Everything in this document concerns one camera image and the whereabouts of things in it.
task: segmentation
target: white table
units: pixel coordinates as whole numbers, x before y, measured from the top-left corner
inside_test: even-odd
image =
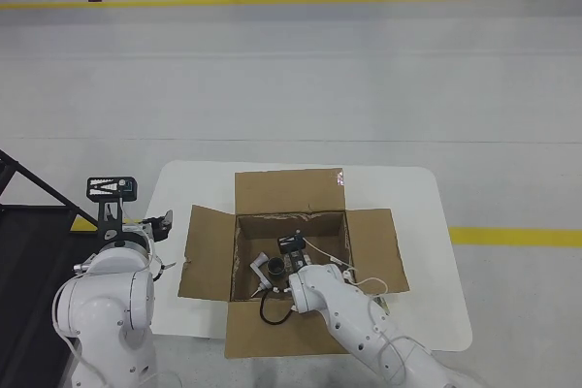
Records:
[[[409,336],[433,350],[467,349],[472,330],[436,178],[429,170],[416,167],[189,161],[167,164],[146,216],[174,211],[173,230],[167,240],[156,246],[156,251],[165,263],[178,264],[155,282],[153,333],[214,339],[226,335],[225,302],[177,296],[193,204],[233,213],[235,172],[330,167],[343,168],[349,210],[392,210],[410,291],[386,298],[391,315]]]

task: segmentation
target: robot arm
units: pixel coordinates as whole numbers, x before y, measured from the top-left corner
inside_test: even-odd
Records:
[[[336,265],[306,266],[289,276],[289,284],[297,311],[319,311],[332,337],[390,385],[455,388],[429,351],[358,287],[346,284]]]
[[[141,382],[151,386],[157,375],[149,328],[155,279],[148,268],[157,259],[159,277],[173,265],[165,266],[154,249],[155,242],[168,238],[172,211],[124,225],[122,203],[137,195],[137,183],[129,177],[90,178],[86,195],[99,203],[100,250],[74,267],[77,275],[58,290],[52,304],[56,333],[65,341],[71,337],[81,342],[81,356],[68,343],[79,360],[72,386],[135,388]]]

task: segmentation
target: open cardboard box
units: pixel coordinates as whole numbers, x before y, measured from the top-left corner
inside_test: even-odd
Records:
[[[260,252],[279,257],[276,239],[298,229],[321,250],[353,265],[356,281],[374,276],[390,292],[409,290],[390,210],[346,210],[342,169],[237,173],[235,210],[192,207],[178,290],[184,298],[229,302],[227,358],[345,353],[318,312],[292,313],[272,326],[260,318],[261,294],[250,299],[259,283],[250,263]],[[305,253],[313,264],[329,263],[309,245]],[[360,288],[382,291],[377,282]],[[264,311],[278,320],[292,304],[290,294],[270,293]]]

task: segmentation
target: yellow stripe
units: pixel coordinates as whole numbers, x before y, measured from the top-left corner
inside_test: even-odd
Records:
[[[83,218],[76,218],[72,232],[97,230]],[[527,228],[471,228],[451,226],[450,240],[455,245],[509,245],[582,248],[582,230]]]
[[[111,1],[88,3],[1,3],[0,10],[61,9],[61,8],[136,8],[185,6],[245,6],[277,4],[332,4],[332,3],[428,3],[450,0],[177,0],[177,1]]]

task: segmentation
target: gray floor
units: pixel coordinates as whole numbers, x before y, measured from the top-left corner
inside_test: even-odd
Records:
[[[582,0],[0,12],[0,146],[89,211],[85,179],[121,174],[143,215],[174,159],[378,164],[431,169],[452,226],[582,228]],[[582,249],[455,254],[473,342],[439,359],[582,387]],[[155,344],[188,387],[379,386],[349,357]]]

